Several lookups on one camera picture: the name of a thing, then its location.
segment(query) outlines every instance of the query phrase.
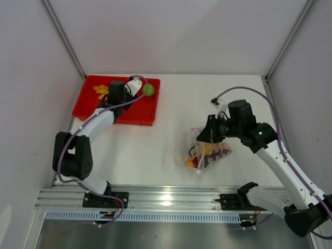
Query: mounting plate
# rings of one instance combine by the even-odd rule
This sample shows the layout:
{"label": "mounting plate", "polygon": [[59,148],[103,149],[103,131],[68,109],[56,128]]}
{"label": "mounting plate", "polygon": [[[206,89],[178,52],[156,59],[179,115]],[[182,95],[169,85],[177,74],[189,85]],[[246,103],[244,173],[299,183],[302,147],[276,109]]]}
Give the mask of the mounting plate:
{"label": "mounting plate", "polygon": [[[112,192],[112,196],[119,198],[124,203],[124,208],[126,209],[129,202],[128,192]],[[101,198],[95,196],[91,193],[85,193],[83,199],[83,208],[97,208],[97,209],[115,209],[117,208],[116,202],[110,198]]]}
{"label": "mounting plate", "polygon": [[243,208],[236,193],[222,193],[219,195],[219,199],[215,201],[220,202],[222,210],[225,211],[255,211],[254,206],[246,206]]}

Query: vertical metal pole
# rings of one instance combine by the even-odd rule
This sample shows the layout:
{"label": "vertical metal pole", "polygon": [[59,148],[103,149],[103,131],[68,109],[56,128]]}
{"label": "vertical metal pole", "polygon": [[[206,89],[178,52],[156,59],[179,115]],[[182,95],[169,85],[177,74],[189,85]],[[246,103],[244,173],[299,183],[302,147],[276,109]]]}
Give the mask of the vertical metal pole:
{"label": "vertical metal pole", "polygon": [[[276,107],[275,101],[273,99],[273,95],[272,95],[272,92],[271,92],[270,85],[268,84],[268,82],[266,81],[266,79],[263,76],[261,76],[260,78],[261,78],[261,81],[263,83],[266,96],[269,98],[269,100]],[[276,125],[276,122],[279,122],[281,140],[284,142],[284,145],[285,145],[286,149],[292,154],[292,152],[289,150],[289,146],[288,146],[288,143],[287,143],[287,140],[286,140],[286,137],[285,137],[285,133],[282,129],[281,120],[276,120],[273,115],[272,115],[272,117],[273,117],[273,121],[274,121],[275,125]]]}
{"label": "vertical metal pole", "polygon": [[289,36],[287,37],[285,43],[283,44],[276,60],[274,61],[271,69],[266,76],[266,81],[269,82],[273,73],[280,65],[281,61],[285,58],[287,52],[289,51],[290,47],[292,46],[294,40],[296,39],[297,35],[299,34],[300,30],[302,29],[305,21],[307,20],[310,12],[314,8],[314,5],[318,2],[318,0],[308,0],[305,7],[303,8],[299,18],[297,19],[296,23],[294,24]]}
{"label": "vertical metal pole", "polygon": [[45,11],[46,11],[46,14],[48,15],[48,17],[50,18],[54,28],[56,29],[56,32],[58,33],[65,49],[67,50],[69,56],[71,57],[78,73],[80,74],[81,78],[83,80],[86,79],[86,74],[81,66],[81,64],[79,63],[78,59],[77,59],[77,56],[76,56],[76,53],[71,45],[71,43],[69,42],[67,36],[66,36],[66,33],[50,3],[49,0],[40,0],[42,6],[44,7]]}

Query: metal floor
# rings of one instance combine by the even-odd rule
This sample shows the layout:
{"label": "metal floor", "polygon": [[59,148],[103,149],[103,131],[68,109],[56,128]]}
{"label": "metal floor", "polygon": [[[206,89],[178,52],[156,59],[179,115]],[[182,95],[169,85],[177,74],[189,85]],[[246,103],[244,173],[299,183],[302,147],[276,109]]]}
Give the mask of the metal floor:
{"label": "metal floor", "polygon": [[115,222],[98,228],[67,220],[45,220],[38,249],[293,249],[313,248],[310,238],[295,236],[278,217],[257,230],[239,230],[237,224]]}

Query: yellow food item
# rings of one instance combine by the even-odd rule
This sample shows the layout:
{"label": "yellow food item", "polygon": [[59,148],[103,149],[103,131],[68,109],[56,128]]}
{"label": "yellow food item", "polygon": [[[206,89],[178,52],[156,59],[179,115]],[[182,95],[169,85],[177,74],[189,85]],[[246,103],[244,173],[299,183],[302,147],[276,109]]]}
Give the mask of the yellow food item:
{"label": "yellow food item", "polygon": [[104,95],[108,94],[108,87],[105,85],[95,86],[93,87],[93,90],[95,90],[97,94],[100,94],[98,96],[99,100],[101,100],[104,97]]}
{"label": "yellow food item", "polygon": [[105,94],[99,95],[99,96],[98,96],[98,99],[99,99],[99,100],[102,100],[104,96],[105,96]]}

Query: cable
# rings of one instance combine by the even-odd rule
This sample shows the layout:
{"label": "cable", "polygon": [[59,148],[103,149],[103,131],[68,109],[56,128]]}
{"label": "cable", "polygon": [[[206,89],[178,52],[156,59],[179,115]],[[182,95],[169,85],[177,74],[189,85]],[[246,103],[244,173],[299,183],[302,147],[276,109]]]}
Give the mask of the cable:
{"label": "cable", "polygon": [[241,227],[241,230],[247,230],[247,229],[256,229],[256,227],[259,227],[261,225],[263,225],[264,223],[266,223],[271,217],[273,216],[273,213],[269,215],[269,217],[267,217],[265,220],[263,220],[262,222],[259,222],[253,226],[249,226],[249,227],[242,227],[240,224],[239,226]]}
{"label": "cable", "polygon": [[223,113],[223,114],[225,115],[225,117],[228,119],[228,116],[227,116],[226,112],[224,112],[224,111],[222,110],[220,113]]}
{"label": "cable", "polygon": [[189,150],[189,155],[190,155],[190,157],[193,157],[193,155],[191,154],[191,151],[192,151],[192,149],[194,149],[195,148],[195,145]]}
{"label": "cable", "polygon": [[[235,90],[235,89],[245,89],[245,90],[249,90],[249,91],[255,92],[258,95],[260,95],[262,98],[264,98],[269,103],[269,105],[271,106],[274,118],[275,118],[276,133],[277,133],[277,137],[278,137],[278,139],[277,139],[277,141],[278,141],[278,147],[279,147],[279,150],[280,150],[283,158],[285,159],[285,161],[287,162],[287,164],[289,165],[289,167],[293,170],[293,172],[296,174],[296,176],[300,179],[300,181],[311,192],[311,194],[313,194],[315,196],[315,198],[317,199],[317,201],[323,206],[323,208],[326,210],[329,218],[332,220],[332,212],[330,211],[330,209],[328,208],[328,206],[325,204],[325,202],[319,196],[317,196],[315,194],[314,189],[306,182],[305,179],[303,179],[303,177],[296,170],[296,168],[294,167],[294,165],[288,160],[288,157],[287,157],[287,155],[286,155],[286,153],[285,153],[285,151],[284,151],[284,149],[282,147],[282,144],[281,144],[281,131],[280,131],[280,125],[279,125],[280,119],[279,119],[279,115],[278,115],[278,111],[276,110],[276,107],[273,105],[273,103],[265,95],[263,95],[261,92],[255,90],[253,88],[250,88],[250,87],[232,87],[232,88],[229,88],[226,91],[222,92],[221,94],[219,94],[216,98],[219,99],[225,93],[227,93],[229,91],[232,91],[232,90]],[[314,235],[318,236],[321,239],[332,240],[332,236],[326,237],[326,236],[322,236],[320,234],[317,234],[316,232],[312,232],[312,233]]]}
{"label": "cable", "polygon": [[127,87],[127,91],[128,91],[128,94],[131,95],[131,89],[130,87],[128,87],[127,85],[125,85]]}
{"label": "cable", "polygon": [[102,198],[110,198],[110,199],[113,199],[113,200],[117,200],[117,201],[120,203],[120,205],[121,205],[120,213],[119,213],[117,216],[114,216],[114,218],[113,218],[112,220],[108,221],[107,223],[104,223],[104,224],[102,224],[102,225],[99,225],[99,227],[107,226],[107,225],[113,223],[117,218],[119,218],[119,216],[123,213],[123,210],[125,209],[125,205],[124,205],[123,201],[122,201],[121,199],[117,198],[117,197],[114,197],[114,196],[100,195],[100,194],[98,194],[98,193],[96,193],[96,192],[94,192],[94,191],[92,191],[92,190],[86,188],[83,184],[81,184],[81,183],[80,183],[79,181],[77,181],[77,180],[68,180],[68,181],[64,180],[64,179],[62,178],[62,176],[61,176],[61,163],[62,163],[62,160],[63,160],[64,154],[65,154],[66,151],[68,150],[69,144],[71,143],[71,141],[73,140],[73,138],[74,138],[78,133],[80,133],[80,132],[82,131],[82,129],[84,129],[84,127],[86,127],[86,126],[87,126],[92,120],[94,120],[99,114],[104,113],[104,112],[106,112],[106,111],[108,111],[108,110],[112,110],[112,109],[116,109],[116,108],[119,108],[119,107],[123,107],[123,106],[129,105],[129,104],[132,104],[132,103],[134,103],[134,102],[140,100],[141,98],[143,98],[143,97],[145,96],[145,94],[148,93],[148,90],[149,90],[149,86],[150,86],[150,84],[149,84],[149,82],[147,81],[147,79],[144,78],[144,77],[141,76],[141,75],[132,75],[132,77],[142,78],[142,79],[146,82],[146,84],[147,84],[147,88],[146,88],[145,92],[143,92],[143,94],[142,94],[141,96],[139,96],[138,98],[136,98],[136,99],[134,99],[134,100],[132,100],[132,101],[128,101],[128,102],[126,102],[126,103],[122,103],[122,104],[119,104],[119,105],[110,106],[110,107],[108,107],[108,108],[105,108],[105,109],[101,110],[98,114],[94,114],[93,116],[91,116],[90,118],[88,118],[88,119],[84,122],[84,124],[82,124],[82,126],[80,127],[80,129],[77,129],[77,131],[75,131],[75,132],[71,135],[71,137],[68,139],[68,141],[66,142],[66,144],[64,145],[64,147],[63,147],[63,149],[62,149],[62,152],[61,152],[61,154],[60,154],[60,158],[59,158],[59,162],[58,162],[58,168],[57,168],[58,172],[57,172],[57,175],[58,175],[58,178],[59,178],[59,180],[60,180],[61,182],[63,182],[63,183],[77,183],[80,187],[82,187],[82,188],[85,189],[86,191],[92,193],[93,195],[96,195],[96,196],[99,196],[99,197],[102,197]]}
{"label": "cable", "polygon": [[113,202],[115,202],[115,204],[116,204],[116,212],[118,212],[119,211],[119,209],[120,209],[120,203],[117,201],[117,200],[113,200]]}
{"label": "cable", "polygon": [[261,209],[259,206],[255,206],[255,215],[253,215],[253,217],[256,217],[256,220],[257,220],[257,216],[260,215],[261,213]]}
{"label": "cable", "polygon": [[105,101],[105,99],[107,98],[107,96],[108,96],[108,94],[105,94],[105,95],[103,96],[101,103],[104,103],[104,101]]}

